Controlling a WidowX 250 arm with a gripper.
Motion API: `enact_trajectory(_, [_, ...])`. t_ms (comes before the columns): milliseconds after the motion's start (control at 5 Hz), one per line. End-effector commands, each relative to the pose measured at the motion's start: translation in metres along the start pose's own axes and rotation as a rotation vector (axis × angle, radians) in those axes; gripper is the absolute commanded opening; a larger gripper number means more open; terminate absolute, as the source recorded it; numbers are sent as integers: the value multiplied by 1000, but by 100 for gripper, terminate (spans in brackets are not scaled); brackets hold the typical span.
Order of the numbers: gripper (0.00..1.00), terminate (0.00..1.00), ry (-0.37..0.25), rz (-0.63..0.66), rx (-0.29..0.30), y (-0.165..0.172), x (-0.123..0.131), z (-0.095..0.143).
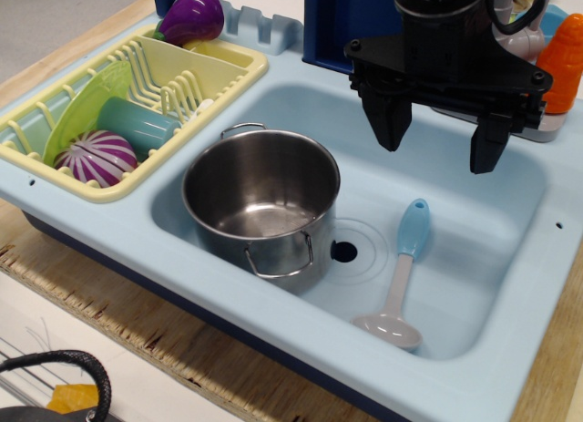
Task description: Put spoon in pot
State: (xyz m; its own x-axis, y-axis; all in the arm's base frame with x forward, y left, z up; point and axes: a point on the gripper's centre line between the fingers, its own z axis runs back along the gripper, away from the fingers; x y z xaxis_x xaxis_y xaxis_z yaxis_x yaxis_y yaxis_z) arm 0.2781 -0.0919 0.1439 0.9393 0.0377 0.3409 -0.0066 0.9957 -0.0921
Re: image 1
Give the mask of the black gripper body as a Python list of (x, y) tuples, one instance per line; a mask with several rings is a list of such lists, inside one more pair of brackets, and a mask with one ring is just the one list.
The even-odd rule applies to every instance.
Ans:
[(538, 127), (552, 76), (498, 43), (486, 3), (396, 7), (403, 20), (399, 36), (354, 39), (345, 46), (354, 90), (366, 85), (476, 123), (489, 114), (506, 116), (513, 120), (512, 133)]

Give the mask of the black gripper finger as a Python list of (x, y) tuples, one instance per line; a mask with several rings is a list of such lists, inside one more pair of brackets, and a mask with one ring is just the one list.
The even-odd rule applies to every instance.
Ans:
[(412, 102), (366, 85), (360, 85), (358, 93), (378, 143), (388, 151), (397, 151), (412, 122)]
[(506, 116), (489, 114), (477, 121), (471, 138), (470, 170), (474, 174), (492, 172), (513, 130), (513, 120)]

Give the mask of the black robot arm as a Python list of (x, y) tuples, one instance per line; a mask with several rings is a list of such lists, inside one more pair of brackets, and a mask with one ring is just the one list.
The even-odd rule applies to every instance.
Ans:
[(381, 146), (395, 151), (421, 104), (474, 118), (470, 170), (492, 171), (509, 137), (535, 129), (553, 77), (506, 50), (512, 36), (535, 21), (547, 0), (534, 0), (516, 22), (500, 21), (496, 0), (394, 0), (401, 33), (354, 39), (344, 48), (353, 63), (351, 87)]

